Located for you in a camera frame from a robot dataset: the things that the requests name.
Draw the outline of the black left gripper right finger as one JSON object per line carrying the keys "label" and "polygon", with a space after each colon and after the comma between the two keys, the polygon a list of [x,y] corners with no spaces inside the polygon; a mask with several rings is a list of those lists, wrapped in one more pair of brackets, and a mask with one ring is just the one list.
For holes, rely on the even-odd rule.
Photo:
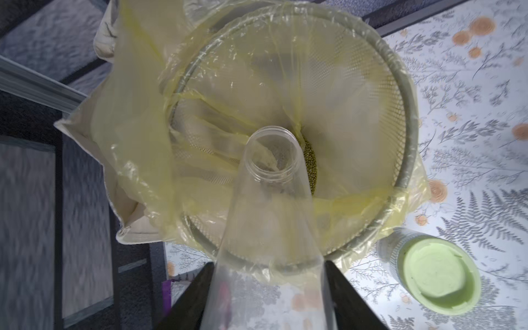
{"label": "black left gripper right finger", "polygon": [[388,327],[378,318],[332,261],[324,262],[326,286],[335,329],[379,329]]}

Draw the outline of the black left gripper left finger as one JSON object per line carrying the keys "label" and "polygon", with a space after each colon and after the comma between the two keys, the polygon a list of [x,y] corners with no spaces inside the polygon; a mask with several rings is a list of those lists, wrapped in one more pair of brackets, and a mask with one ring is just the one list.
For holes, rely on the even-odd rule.
{"label": "black left gripper left finger", "polygon": [[200,329],[215,266],[209,262],[154,329]]}

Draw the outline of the tall clear plastic jar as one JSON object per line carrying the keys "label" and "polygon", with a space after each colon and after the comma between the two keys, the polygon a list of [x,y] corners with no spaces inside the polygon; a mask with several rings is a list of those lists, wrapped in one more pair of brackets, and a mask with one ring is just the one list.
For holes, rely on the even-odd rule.
{"label": "tall clear plastic jar", "polygon": [[279,126],[256,131],[240,162],[202,329],[337,327],[313,206],[294,135]]}

